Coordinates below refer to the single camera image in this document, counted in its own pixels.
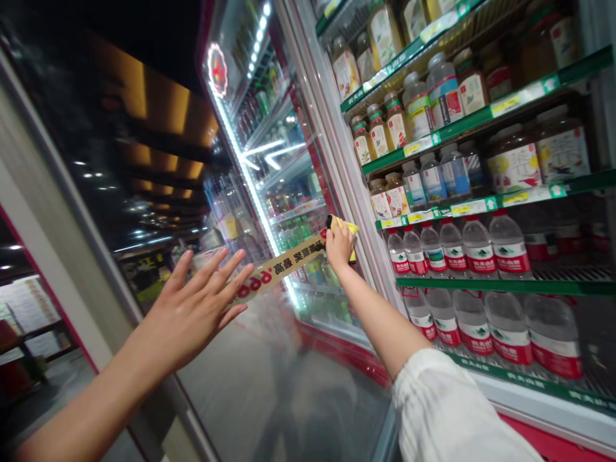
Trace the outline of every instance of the plastic bottle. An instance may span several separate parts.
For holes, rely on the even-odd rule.
[[[496,352],[513,364],[532,364],[531,338],[518,299],[509,292],[488,292],[484,306]]]
[[[470,180],[456,143],[447,144],[441,149],[441,168],[447,196],[456,201],[470,199]]]
[[[334,68],[336,85],[338,85],[338,94],[340,99],[344,101],[359,88],[359,72],[357,71],[355,56],[353,56],[353,52],[342,36],[336,37],[334,40],[332,67]]]
[[[387,232],[389,234],[387,249],[389,250],[393,271],[396,273],[396,277],[408,277],[410,276],[411,267],[406,258],[404,244],[398,235],[398,228],[389,228]]]
[[[403,228],[404,238],[402,243],[406,252],[406,259],[409,262],[411,276],[416,278],[429,278],[428,265],[425,262],[424,249],[419,240],[419,236],[413,230],[413,226],[407,225]]]
[[[453,221],[451,217],[445,217],[441,220],[440,239],[445,252],[445,262],[447,262],[449,268],[449,275],[453,279],[470,279],[462,236]]]
[[[494,344],[481,295],[481,291],[455,290],[454,310],[462,343],[472,353],[489,356],[494,353]]]
[[[581,378],[578,328],[569,305],[555,295],[532,294],[524,312],[537,363],[567,379]]]
[[[408,120],[409,137],[418,140],[434,131],[428,89],[425,82],[419,80],[418,73],[411,72],[404,78],[402,102]]]
[[[496,266],[503,279],[535,279],[526,253],[524,234],[506,209],[492,212],[490,240],[496,256]]]
[[[438,233],[432,227],[431,221],[422,223],[421,243],[425,262],[430,271],[430,277],[436,279],[448,279],[449,269],[445,261],[445,252]]]
[[[462,339],[449,292],[445,289],[426,289],[425,294],[441,342],[448,347],[458,347],[462,344]]]
[[[402,164],[402,180],[406,189],[406,200],[409,203],[409,212],[424,210],[427,207],[424,185],[419,169],[414,160]]]
[[[436,53],[428,63],[428,97],[436,130],[464,117],[460,101],[458,79],[454,65],[447,62],[445,53]]]
[[[423,154],[420,160],[422,161],[420,172],[428,206],[439,205],[447,199],[447,188],[441,166],[434,158],[434,153]]]
[[[409,313],[411,323],[418,328],[429,341],[436,340],[436,327],[430,312],[430,305],[424,293],[417,287],[403,287],[402,300]]]

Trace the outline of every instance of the red label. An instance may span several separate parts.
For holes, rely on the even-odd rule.
[[[535,343],[533,346],[533,355],[537,363],[544,368],[566,377],[568,379],[579,379],[582,377],[582,361],[578,357],[561,356],[551,351],[548,351]]]
[[[515,364],[528,366],[533,363],[533,350],[531,345],[507,345],[497,339],[493,339],[494,349],[504,359]]]
[[[473,353],[484,356],[489,356],[494,353],[494,345],[490,337],[486,339],[476,339],[466,334],[463,330],[460,331],[462,342]]]

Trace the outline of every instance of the green shelf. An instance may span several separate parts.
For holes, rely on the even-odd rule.
[[[576,83],[580,79],[596,74],[613,64],[612,45],[606,46],[586,56],[570,66],[539,79],[523,89],[513,92],[492,104],[453,122],[440,130],[407,144],[383,157],[367,163],[361,168],[364,175],[392,166],[405,158],[416,158],[427,150],[432,150],[446,141],[474,130],[481,125],[498,119],[510,112],[552,94],[558,89]]]

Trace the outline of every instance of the shelf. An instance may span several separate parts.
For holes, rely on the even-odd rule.
[[[563,198],[579,193],[598,191],[616,187],[616,169],[606,170],[591,175],[580,176],[563,182],[551,183],[506,194],[496,194],[480,199],[460,202],[446,207],[433,207],[429,210],[414,212],[409,215],[377,220],[377,229],[398,228],[414,225],[423,221],[441,219],[445,216],[460,217],[493,212],[498,209],[513,207],[526,203]]]
[[[367,163],[361,168],[361,171],[364,175],[368,175],[369,173],[393,166],[402,160],[418,158],[423,152],[433,150],[462,133],[474,130],[504,115],[509,115],[531,102],[538,101],[542,97],[593,75],[612,64],[612,45],[609,45],[558,72],[543,77],[521,90],[498,99],[492,104],[463,117],[459,121],[453,122],[430,135],[407,144],[403,148]]]
[[[612,280],[611,271],[606,268],[596,266],[555,268],[533,271],[533,275],[535,280],[398,278],[396,284],[398,287],[616,296],[616,281]]]

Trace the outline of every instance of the water bottle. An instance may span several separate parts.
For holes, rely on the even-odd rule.
[[[387,239],[387,249],[389,250],[389,258],[393,264],[393,271],[396,273],[396,277],[409,277],[411,267],[409,261],[406,258],[406,252],[404,251],[404,245],[398,235],[397,228],[389,228],[389,239]]]
[[[518,299],[509,292],[488,292],[484,305],[496,352],[510,363],[532,364],[531,338]]]
[[[425,262],[424,249],[422,249],[419,236],[413,230],[412,225],[405,226],[403,230],[404,239],[402,242],[406,252],[406,259],[409,261],[409,267],[411,268],[410,277],[429,278],[428,265]]]
[[[503,279],[535,279],[526,253],[524,234],[506,209],[492,212],[490,240],[496,256],[496,266]]]
[[[402,299],[413,325],[429,341],[436,339],[436,328],[424,293],[417,287],[403,287]]]
[[[424,221],[422,223],[421,243],[430,277],[448,279],[449,270],[445,262],[445,252],[441,245],[441,239],[432,227],[431,221]]]
[[[472,353],[483,356],[493,354],[494,344],[483,309],[481,291],[455,290],[453,299],[462,343]]]
[[[458,347],[462,340],[449,292],[445,289],[426,289],[425,294],[441,342],[449,347]]]
[[[524,301],[524,312],[537,363],[566,379],[580,379],[578,328],[569,305],[555,295],[533,294]]]
[[[453,224],[453,218],[445,217],[441,220],[441,242],[445,251],[445,262],[449,268],[449,275],[453,279],[469,279],[470,270],[462,245],[460,231]]]
[[[490,235],[477,215],[465,216],[462,241],[473,279],[498,279],[496,259],[490,243]]]

